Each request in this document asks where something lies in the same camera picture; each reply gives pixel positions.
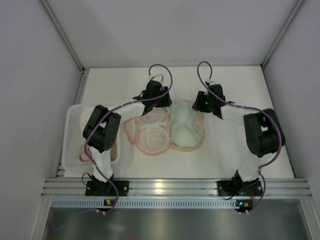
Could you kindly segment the mint green bra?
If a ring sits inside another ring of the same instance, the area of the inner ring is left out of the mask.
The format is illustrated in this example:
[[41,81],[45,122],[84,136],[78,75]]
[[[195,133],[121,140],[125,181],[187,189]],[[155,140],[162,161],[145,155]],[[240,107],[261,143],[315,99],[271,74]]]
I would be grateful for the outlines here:
[[203,116],[187,101],[173,104],[169,112],[172,142],[181,148],[196,148],[204,136]]

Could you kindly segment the floral pink laundry bag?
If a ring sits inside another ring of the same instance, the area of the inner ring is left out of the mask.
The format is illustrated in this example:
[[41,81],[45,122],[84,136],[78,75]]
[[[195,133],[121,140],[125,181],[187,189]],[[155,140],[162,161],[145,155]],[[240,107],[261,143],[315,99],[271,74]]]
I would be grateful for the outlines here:
[[[172,105],[178,102],[189,102],[192,107],[192,103],[188,100],[175,101]],[[144,116],[137,116],[125,121],[123,127],[128,141],[136,145],[141,152],[151,156],[160,155],[170,148],[179,152],[193,152],[199,149],[205,140],[203,113],[197,111],[202,115],[202,141],[195,148],[179,147],[171,139],[170,109],[172,105],[154,108]]]

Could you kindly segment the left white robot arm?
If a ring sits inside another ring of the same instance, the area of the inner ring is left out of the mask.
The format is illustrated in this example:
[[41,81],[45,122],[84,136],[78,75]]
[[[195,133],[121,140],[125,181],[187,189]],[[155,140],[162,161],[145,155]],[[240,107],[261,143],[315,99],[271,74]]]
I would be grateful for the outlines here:
[[163,86],[151,79],[145,90],[130,101],[116,107],[94,107],[82,135],[85,138],[84,152],[93,163],[93,176],[102,183],[110,183],[113,171],[110,151],[117,140],[119,127],[125,121],[144,116],[153,108],[169,107],[172,104],[169,91],[172,85]]

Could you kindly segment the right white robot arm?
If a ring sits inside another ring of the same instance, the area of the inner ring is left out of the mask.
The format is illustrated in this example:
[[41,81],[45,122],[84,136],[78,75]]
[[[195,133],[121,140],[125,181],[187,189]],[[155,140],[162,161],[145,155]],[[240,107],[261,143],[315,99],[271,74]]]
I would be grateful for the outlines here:
[[208,86],[207,91],[197,93],[192,109],[228,120],[244,127],[248,153],[242,166],[234,176],[242,182],[254,181],[259,177],[261,165],[265,165],[285,145],[286,140],[275,111],[271,108],[258,109],[227,102],[220,84]]

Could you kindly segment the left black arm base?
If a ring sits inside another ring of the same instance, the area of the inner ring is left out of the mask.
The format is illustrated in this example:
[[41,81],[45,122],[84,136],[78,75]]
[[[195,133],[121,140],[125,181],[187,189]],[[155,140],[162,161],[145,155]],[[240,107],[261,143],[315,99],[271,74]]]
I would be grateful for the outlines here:
[[126,197],[129,193],[130,182],[126,180],[115,180],[112,182],[118,190],[116,193],[115,188],[109,182],[102,182],[99,180],[90,180],[86,184],[85,196],[89,197]]

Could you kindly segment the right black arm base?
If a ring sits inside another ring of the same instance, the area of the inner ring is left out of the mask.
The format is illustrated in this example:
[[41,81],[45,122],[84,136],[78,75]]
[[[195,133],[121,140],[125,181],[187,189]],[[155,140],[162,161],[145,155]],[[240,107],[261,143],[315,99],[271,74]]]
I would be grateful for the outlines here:
[[241,180],[220,180],[217,182],[218,196],[224,199],[233,197],[260,197],[263,193],[261,182],[256,179],[242,182]]

